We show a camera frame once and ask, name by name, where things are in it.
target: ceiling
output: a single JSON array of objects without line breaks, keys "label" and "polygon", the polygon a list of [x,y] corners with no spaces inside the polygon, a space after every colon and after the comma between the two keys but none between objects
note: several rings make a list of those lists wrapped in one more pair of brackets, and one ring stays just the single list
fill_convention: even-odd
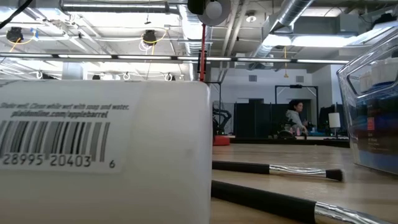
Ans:
[{"label": "ceiling", "polygon": [[[101,4],[114,4],[115,1],[100,1]],[[248,11],[254,11],[257,20],[254,22],[243,21],[239,30],[239,40],[233,47],[232,54],[252,52],[261,43],[261,28],[267,16],[277,13],[282,1],[257,1],[252,0],[248,6]],[[342,13],[357,14],[367,10],[377,11],[395,6],[398,1],[324,1],[316,0],[302,16],[316,17],[336,17]],[[13,7],[1,7],[0,21],[8,18]],[[223,42],[226,35],[228,21],[212,27],[211,47],[209,55],[220,56]],[[23,27],[24,42],[32,38],[33,28],[37,32],[34,38],[27,44],[16,45],[13,52],[20,53],[50,53],[50,54],[125,54],[125,55],[186,55],[183,40],[182,22],[180,16],[176,14],[147,14],[147,13],[112,13],[112,12],[71,12],[65,15],[61,11],[48,11],[37,13],[34,10],[26,9],[16,16],[12,22],[0,30],[0,52],[9,52],[13,48],[13,43],[9,42],[5,35],[11,26]],[[367,29],[370,25],[361,21],[361,29]],[[59,29],[66,30],[67,37]],[[155,30],[155,34],[160,40],[154,49],[140,50],[141,35],[145,30]],[[90,38],[79,33],[86,33]],[[369,48],[371,43],[365,46],[345,47],[345,48],[324,48],[324,47],[286,47],[286,57],[288,58],[312,58],[312,59],[338,59],[350,60]],[[352,52],[351,54],[341,54],[342,51]],[[283,49],[274,48],[271,51],[274,57],[285,57]],[[126,72],[133,74],[130,79],[143,80],[154,79],[163,80],[164,75],[171,73],[181,80],[188,80],[190,73],[189,64],[176,63],[116,63],[116,62],[86,62],[84,67],[90,75],[122,75]],[[280,70],[284,64],[275,63],[273,69]],[[289,64],[289,68],[305,68],[308,71],[316,70],[317,66]],[[36,78],[37,71],[43,71],[56,78],[62,74],[62,62],[41,62],[33,60],[21,60],[16,58],[4,58],[0,64],[0,78]]]}]

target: barcode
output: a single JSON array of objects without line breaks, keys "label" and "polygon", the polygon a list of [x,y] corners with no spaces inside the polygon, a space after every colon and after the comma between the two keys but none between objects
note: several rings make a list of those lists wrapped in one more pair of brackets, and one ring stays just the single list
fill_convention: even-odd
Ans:
[{"label": "barcode", "polygon": [[105,162],[110,122],[1,121],[0,159],[5,154],[90,156]]}]

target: plastic storage bin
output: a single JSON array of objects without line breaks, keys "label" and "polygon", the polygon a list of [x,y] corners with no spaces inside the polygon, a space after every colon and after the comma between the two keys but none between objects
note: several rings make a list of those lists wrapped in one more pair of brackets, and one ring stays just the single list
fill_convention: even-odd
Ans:
[{"label": "plastic storage bin", "polygon": [[337,73],[356,164],[398,174],[398,31]]}]

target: black brush handle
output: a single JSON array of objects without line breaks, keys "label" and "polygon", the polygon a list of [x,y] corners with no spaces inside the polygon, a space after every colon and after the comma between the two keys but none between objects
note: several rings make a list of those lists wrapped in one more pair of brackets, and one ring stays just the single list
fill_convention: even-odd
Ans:
[{"label": "black brush handle", "polygon": [[213,161],[213,169],[215,170],[227,170],[235,172],[246,172],[252,174],[269,174],[268,164],[251,164],[245,162],[223,162]]},{"label": "black brush handle", "polygon": [[315,223],[316,202],[287,195],[211,181],[211,196],[304,223]]}]

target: dark hair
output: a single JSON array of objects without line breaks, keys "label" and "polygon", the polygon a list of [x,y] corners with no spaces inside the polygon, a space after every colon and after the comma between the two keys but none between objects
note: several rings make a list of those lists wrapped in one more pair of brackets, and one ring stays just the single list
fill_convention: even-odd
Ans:
[{"label": "dark hair", "polygon": [[294,108],[294,106],[299,105],[299,103],[303,103],[303,102],[301,102],[300,100],[292,100],[292,101],[290,101],[288,110],[295,111],[296,109]]}]

